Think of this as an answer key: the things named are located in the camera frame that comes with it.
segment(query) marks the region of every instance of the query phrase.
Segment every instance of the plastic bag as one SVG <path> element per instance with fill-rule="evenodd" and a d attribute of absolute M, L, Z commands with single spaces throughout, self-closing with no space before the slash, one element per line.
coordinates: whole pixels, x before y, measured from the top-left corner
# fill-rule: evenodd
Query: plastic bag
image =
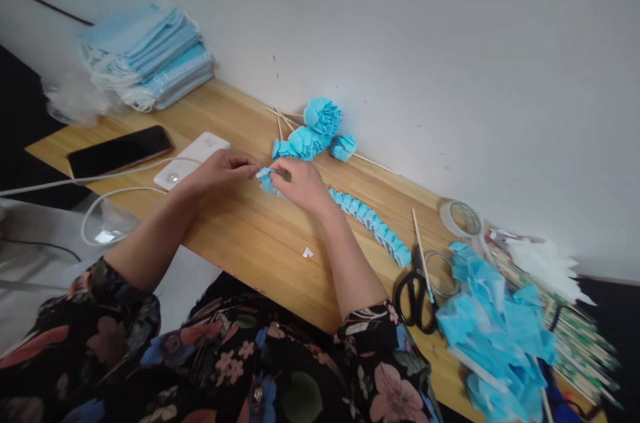
<path fill-rule="evenodd" d="M 49 99 L 47 112 L 66 125 L 95 127 L 103 115 L 127 112 L 115 93 L 94 87 L 88 75 L 67 73 L 59 83 L 43 81 L 42 88 Z"/>
<path fill-rule="evenodd" d="M 100 209 L 102 210 L 102 218 L 104 221 L 102 224 L 101 237 L 105 242 L 128 235 L 140 223 L 140 220 L 135 218 L 135 216 L 114 205 L 107 199 L 100 202 Z"/>

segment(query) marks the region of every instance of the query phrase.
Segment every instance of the hand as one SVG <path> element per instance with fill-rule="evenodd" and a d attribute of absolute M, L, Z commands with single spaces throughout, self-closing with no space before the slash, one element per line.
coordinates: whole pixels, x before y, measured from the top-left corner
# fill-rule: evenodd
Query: hand
<path fill-rule="evenodd" d="M 313 163 L 280 157 L 269 168 L 277 172 L 269 173 L 273 186 L 300 209 L 321 218 L 338 208 Z M 290 182 L 282 177 L 285 172 L 291 174 Z"/>
<path fill-rule="evenodd" d="M 236 150 L 218 150 L 176 188 L 204 194 L 230 187 L 244 178 L 252 179 L 258 170 L 258 162 L 253 155 Z"/>

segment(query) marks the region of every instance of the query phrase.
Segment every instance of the black scissors handle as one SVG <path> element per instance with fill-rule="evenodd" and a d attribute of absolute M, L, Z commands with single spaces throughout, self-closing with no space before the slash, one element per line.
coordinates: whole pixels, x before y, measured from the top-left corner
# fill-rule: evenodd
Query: black scissors handle
<path fill-rule="evenodd" d="M 407 287 L 409 292 L 409 316 L 402 308 L 401 295 L 403 290 Z M 398 317 L 407 326 L 417 325 L 420 331 L 424 334 L 433 334 L 438 329 L 438 324 L 435 319 L 435 313 L 438 311 L 438 304 L 434 300 L 433 302 L 433 314 L 429 324 L 425 326 L 423 324 L 423 311 L 425 309 L 425 299 L 427 297 L 427 279 L 422 274 L 422 270 L 414 262 L 414 269 L 407 273 L 398 283 L 395 290 L 395 306 L 398 310 Z"/>

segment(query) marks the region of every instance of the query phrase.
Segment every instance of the black floral dress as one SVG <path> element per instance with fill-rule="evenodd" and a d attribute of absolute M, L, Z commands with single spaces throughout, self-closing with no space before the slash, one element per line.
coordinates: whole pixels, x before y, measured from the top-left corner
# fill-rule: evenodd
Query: black floral dress
<path fill-rule="evenodd" d="M 219 279 L 158 336 L 158 300 L 99 260 L 3 355 L 0 421 L 442 421 L 391 302 L 350 314 L 331 341 L 245 288 Z"/>

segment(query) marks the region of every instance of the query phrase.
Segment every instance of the wooden desk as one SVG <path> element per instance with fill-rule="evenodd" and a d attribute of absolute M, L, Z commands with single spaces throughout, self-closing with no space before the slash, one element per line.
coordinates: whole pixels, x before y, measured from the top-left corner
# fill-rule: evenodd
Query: wooden desk
<path fill-rule="evenodd" d="M 264 166 L 271 163 L 271 147 L 278 135 L 276 118 L 263 105 L 223 83 L 210 81 L 160 113 L 136 113 L 117 121 L 105 119 L 92 129 L 67 127 L 27 151 L 68 174 L 67 153 L 152 125 L 168 130 L 176 147 L 170 156 L 180 153 L 203 131 L 210 131 L 233 148 L 252 153 Z M 436 195 L 360 159 L 342 163 L 325 152 L 315 163 L 329 186 L 351 193 L 374 208 L 409 248 L 415 243 L 411 219 L 411 209 L 415 208 L 424 249 L 448 252 L 453 235 L 440 221 Z M 126 187 L 153 186 L 153 177 L 159 171 L 156 168 L 99 181 L 89 188 L 102 195 Z M 112 199 L 144 218 L 161 198 L 155 192 L 134 191 Z M 365 256 L 392 294 L 403 270 L 362 224 L 353 217 L 348 220 Z M 289 201 L 268 195 L 255 181 L 247 181 L 224 199 L 205 201 L 183 244 L 331 333 L 341 321 L 329 257 L 319 234 L 313 222 Z M 306 246 L 315 253 L 312 258 L 303 258 Z M 447 351 L 445 339 L 439 333 L 411 333 L 433 367 L 437 399 L 470 420 L 484 421 L 482 413 L 471 406 L 464 383 L 466 371 Z"/>

